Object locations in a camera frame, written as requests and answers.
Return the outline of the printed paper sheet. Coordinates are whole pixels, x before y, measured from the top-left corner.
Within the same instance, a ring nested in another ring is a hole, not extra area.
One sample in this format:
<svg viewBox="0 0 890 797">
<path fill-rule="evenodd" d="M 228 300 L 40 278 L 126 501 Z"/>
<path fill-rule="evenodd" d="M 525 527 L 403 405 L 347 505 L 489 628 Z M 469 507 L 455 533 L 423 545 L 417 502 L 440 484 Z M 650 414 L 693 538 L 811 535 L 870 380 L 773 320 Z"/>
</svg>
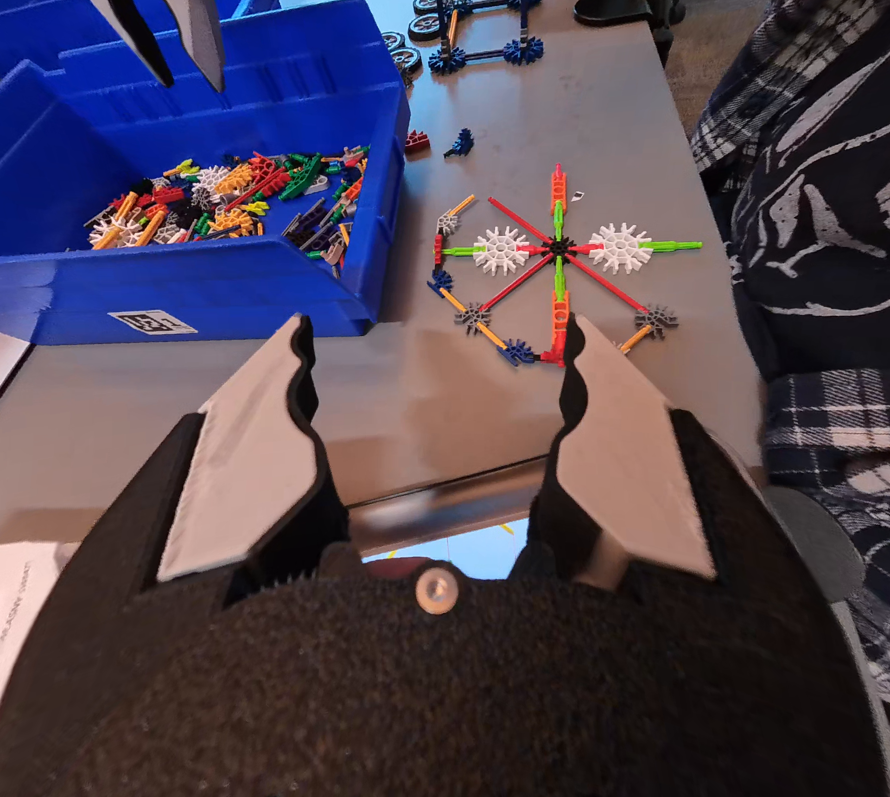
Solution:
<svg viewBox="0 0 890 797">
<path fill-rule="evenodd" d="M 1 545 L 1 695 L 43 604 L 80 542 Z"/>
</svg>

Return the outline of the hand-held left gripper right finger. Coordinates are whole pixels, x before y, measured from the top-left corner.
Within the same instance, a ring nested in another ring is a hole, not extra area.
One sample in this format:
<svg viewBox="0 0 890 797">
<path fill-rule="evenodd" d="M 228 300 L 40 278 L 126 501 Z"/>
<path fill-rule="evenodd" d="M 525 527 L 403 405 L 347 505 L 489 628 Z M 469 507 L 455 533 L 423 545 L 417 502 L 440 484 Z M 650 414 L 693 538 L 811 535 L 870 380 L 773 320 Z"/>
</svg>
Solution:
<svg viewBox="0 0 890 797">
<path fill-rule="evenodd" d="M 613 591 L 633 562 L 714 580 L 669 403 L 586 318 L 570 315 L 563 424 L 529 520 L 557 576 Z"/>
</svg>

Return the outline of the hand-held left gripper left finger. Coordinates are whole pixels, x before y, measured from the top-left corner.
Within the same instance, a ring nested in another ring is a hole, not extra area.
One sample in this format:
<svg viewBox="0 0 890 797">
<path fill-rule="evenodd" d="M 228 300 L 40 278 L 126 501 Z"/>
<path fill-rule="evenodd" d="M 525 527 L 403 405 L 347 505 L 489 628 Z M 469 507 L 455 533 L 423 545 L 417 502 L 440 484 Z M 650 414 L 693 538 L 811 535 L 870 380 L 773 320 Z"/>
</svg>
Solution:
<svg viewBox="0 0 890 797">
<path fill-rule="evenodd" d="M 348 540 L 323 442 L 310 318 L 296 314 L 199 409 L 158 581 L 247 564 L 260 581 L 314 569 Z"/>
</svg>

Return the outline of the colourful construction toy wheel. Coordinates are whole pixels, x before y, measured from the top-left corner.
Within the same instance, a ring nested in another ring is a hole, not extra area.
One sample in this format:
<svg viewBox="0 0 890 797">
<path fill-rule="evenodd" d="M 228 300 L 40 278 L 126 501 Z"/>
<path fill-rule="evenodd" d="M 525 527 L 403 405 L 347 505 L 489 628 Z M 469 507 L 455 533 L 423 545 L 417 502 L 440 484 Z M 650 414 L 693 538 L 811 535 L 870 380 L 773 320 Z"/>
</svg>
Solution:
<svg viewBox="0 0 890 797">
<path fill-rule="evenodd" d="M 674 312 L 667 306 L 643 304 L 621 291 L 606 273 L 633 274 L 656 254 L 698 250 L 702 242 L 656 241 L 635 225 L 604 224 L 587 243 L 574 242 L 565 232 L 565 218 L 572 196 L 567 192 L 568 178 L 562 165 L 556 163 L 551 175 L 551 232 L 546 234 L 520 217 L 505 204 L 490 197 L 489 204 L 506 218 L 504 228 L 488 229 L 475 244 L 448 247 L 447 242 L 459 228 L 459 216 L 471 203 L 471 195 L 442 214 L 437 221 L 433 239 L 433 263 L 427 287 L 454 311 L 454 322 L 468 336 L 484 336 L 497 353 L 512 366 L 546 363 L 564 366 L 564 354 L 571 315 L 571 294 L 566 279 L 567 268 L 575 268 L 593 278 L 602 288 L 634 311 L 635 332 L 617 346 L 626 355 L 645 338 L 662 339 L 666 331 L 677 326 Z M 483 302 L 461 302 L 455 294 L 453 276 L 447 271 L 451 258 L 470 258 L 484 274 L 510 277 L 500 291 Z M 490 326 L 494 307 L 505 301 L 533 276 L 553 272 L 551 292 L 551 344 L 540 353 L 525 341 L 503 339 Z"/>
</svg>

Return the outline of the person in dark printed shirt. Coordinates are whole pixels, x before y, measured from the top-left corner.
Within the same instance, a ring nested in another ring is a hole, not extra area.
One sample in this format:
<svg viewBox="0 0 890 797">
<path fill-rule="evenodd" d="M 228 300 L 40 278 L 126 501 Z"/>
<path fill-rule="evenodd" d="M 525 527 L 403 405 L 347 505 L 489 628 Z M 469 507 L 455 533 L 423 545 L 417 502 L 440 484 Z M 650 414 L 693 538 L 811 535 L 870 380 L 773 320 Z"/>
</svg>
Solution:
<svg viewBox="0 0 890 797">
<path fill-rule="evenodd" d="M 693 133 L 693 157 L 724 247 L 715 209 L 724 212 L 738 196 L 763 130 L 875 32 L 888 41 L 889 57 L 889 0 L 770 1 Z M 747 341 L 732 279 L 731 287 Z M 758 370 L 766 388 L 763 453 L 770 482 L 818 502 L 862 554 L 863 585 L 847 603 L 888 707 L 889 346 L 886 370 L 821 370 L 773 380 Z"/>
</svg>

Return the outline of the pile of colourful toy pieces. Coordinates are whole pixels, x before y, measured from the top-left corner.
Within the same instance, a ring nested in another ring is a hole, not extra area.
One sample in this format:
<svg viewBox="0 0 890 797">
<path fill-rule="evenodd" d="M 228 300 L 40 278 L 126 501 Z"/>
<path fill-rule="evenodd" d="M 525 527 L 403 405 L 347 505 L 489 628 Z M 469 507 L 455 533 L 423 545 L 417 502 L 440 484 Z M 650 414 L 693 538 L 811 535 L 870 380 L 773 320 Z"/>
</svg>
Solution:
<svg viewBox="0 0 890 797">
<path fill-rule="evenodd" d="M 341 277 L 369 164 L 369 146 L 341 153 L 225 154 L 185 159 L 144 178 L 83 224 L 92 249 L 174 246 L 271 235 L 273 204 L 297 204 L 280 234 Z"/>
</svg>

